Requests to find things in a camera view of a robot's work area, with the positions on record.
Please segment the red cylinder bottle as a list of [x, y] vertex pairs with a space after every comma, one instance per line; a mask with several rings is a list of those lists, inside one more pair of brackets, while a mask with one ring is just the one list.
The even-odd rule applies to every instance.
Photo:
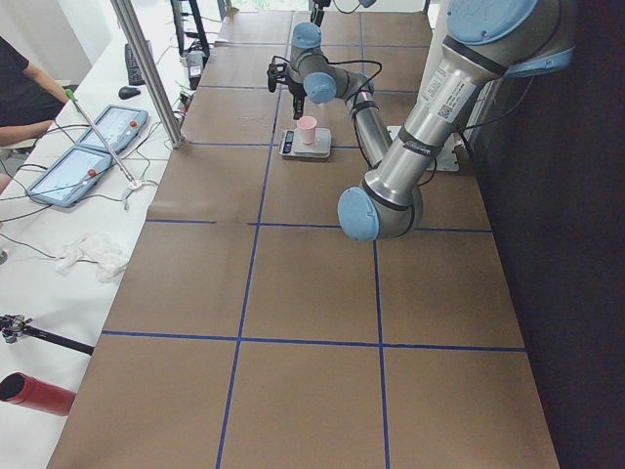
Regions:
[[76, 394], [72, 391], [15, 372], [1, 381], [1, 401], [57, 416], [68, 416]]

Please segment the brown paper table cover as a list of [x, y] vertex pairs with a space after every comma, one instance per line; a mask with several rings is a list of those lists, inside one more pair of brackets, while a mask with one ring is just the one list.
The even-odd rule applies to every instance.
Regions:
[[472, 172], [363, 243], [338, 225], [366, 169], [343, 103], [309, 106], [327, 161], [279, 155], [265, 71], [305, 19], [225, 21], [51, 467], [557, 466]]

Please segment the black computer mouse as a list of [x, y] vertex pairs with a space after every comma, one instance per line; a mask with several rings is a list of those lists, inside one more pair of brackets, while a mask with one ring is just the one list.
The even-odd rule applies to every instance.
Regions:
[[118, 90], [118, 98], [123, 101], [139, 96], [140, 94], [141, 90], [133, 86], [123, 86]]

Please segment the black tripod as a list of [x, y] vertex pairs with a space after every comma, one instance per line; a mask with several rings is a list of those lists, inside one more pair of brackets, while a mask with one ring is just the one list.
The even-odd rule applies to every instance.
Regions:
[[94, 346], [39, 329], [32, 326], [31, 322], [32, 319], [27, 319], [23, 315], [3, 315], [1, 317], [1, 336], [7, 344], [15, 344], [23, 336], [29, 336], [89, 356], [93, 355]]

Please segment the teach pendant tablet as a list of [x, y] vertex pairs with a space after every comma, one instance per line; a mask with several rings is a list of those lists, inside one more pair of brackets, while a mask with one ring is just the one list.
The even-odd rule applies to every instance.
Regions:
[[[95, 124], [112, 149], [121, 153], [138, 136], [147, 119], [148, 113], [144, 109], [109, 105], [95, 119]], [[92, 129], [88, 129], [75, 144], [107, 153], [105, 145]]]
[[32, 200], [68, 208], [81, 200], [109, 169], [108, 153], [73, 146], [26, 190]]

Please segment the crumpled white cloth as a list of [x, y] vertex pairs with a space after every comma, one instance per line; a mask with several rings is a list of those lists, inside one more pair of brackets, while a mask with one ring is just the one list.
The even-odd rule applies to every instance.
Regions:
[[65, 245], [56, 259], [55, 270], [64, 276], [78, 262], [94, 264], [96, 279], [101, 283], [112, 282], [125, 271], [129, 262], [122, 247], [106, 234], [84, 234]]

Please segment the black keyboard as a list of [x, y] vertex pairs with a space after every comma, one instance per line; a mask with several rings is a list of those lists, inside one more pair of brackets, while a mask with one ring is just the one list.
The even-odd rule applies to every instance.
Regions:
[[139, 66], [138, 59], [128, 43], [124, 45], [124, 61], [127, 71], [128, 84], [130, 86], [145, 85], [146, 82]]

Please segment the aluminium frame post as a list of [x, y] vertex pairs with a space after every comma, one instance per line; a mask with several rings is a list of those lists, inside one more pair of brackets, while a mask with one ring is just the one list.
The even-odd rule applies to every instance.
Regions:
[[127, 42], [138, 61], [147, 90], [165, 128], [170, 144], [173, 149], [177, 149], [183, 143], [184, 136], [174, 111], [170, 107], [165, 88], [158, 74], [152, 53], [146, 44], [146, 38], [132, 2], [129, 0], [111, 0], [110, 3]]

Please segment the upper teach pendant tablet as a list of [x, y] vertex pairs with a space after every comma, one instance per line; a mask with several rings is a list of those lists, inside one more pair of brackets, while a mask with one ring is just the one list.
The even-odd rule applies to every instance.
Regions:
[[[121, 153], [138, 136], [147, 119], [148, 113], [144, 109], [109, 105], [95, 119], [95, 124], [112, 149]], [[75, 144], [107, 153], [105, 145], [92, 129], [88, 129]]]

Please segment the metal rod with green tip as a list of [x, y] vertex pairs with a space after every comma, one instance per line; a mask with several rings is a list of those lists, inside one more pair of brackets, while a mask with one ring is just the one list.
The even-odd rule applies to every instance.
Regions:
[[73, 95], [73, 92], [70, 89], [65, 89], [64, 90], [67, 98], [74, 104], [74, 106], [76, 107], [76, 109], [78, 110], [78, 112], [84, 117], [84, 119], [87, 121], [87, 123], [89, 124], [90, 128], [92, 129], [92, 131], [96, 134], [96, 136], [98, 137], [98, 139], [101, 141], [101, 143], [104, 145], [105, 149], [107, 150], [107, 152], [110, 154], [110, 156], [112, 157], [112, 159], [114, 160], [114, 162], [119, 166], [119, 169], [122, 171], [122, 173], [124, 174], [124, 176], [126, 177], [126, 179], [129, 182], [129, 190], [131, 192], [138, 190], [142, 185], [143, 182], [140, 180], [137, 180], [131, 173], [130, 171], [127, 169], [127, 167], [125, 166], [125, 164], [123, 163], [123, 161], [119, 158], [119, 156], [117, 155], [117, 153], [114, 151], [113, 147], [108, 143], [108, 141], [105, 139], [104, 135], [100, 132], [100, 130], [98, 129], [96, 123], [93, 121], [93, 119], [91, 118], [91, 116], [84, 110], [84, 108], [78, 103], [78, 100], [75, 98], [75, 96]]

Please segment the seated person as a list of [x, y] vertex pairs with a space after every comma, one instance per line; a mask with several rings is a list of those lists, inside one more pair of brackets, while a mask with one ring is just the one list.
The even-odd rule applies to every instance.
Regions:
[[1, 146], [45, 134], [68, 96], [47, 72], [1, 38]]

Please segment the lower teach pendant tablet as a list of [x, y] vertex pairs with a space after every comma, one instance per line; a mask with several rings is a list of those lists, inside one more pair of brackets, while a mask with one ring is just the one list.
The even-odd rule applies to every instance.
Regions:
[[108, 153], [73, 146], [26, 190], [32, 200], [68, 208], [81, 200], [109, 169]]

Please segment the silver digital kitchen scale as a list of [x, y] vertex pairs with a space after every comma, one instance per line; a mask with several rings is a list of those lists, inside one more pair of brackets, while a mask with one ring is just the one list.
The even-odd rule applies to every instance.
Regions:
[[317, 128], [311, 144], [302, 141], [297, 129], [288, 129], [281, 134], [278, 153], [286, 159], [322, 161], [330, 156], [331, 142], [332, 135], [327, 128]]

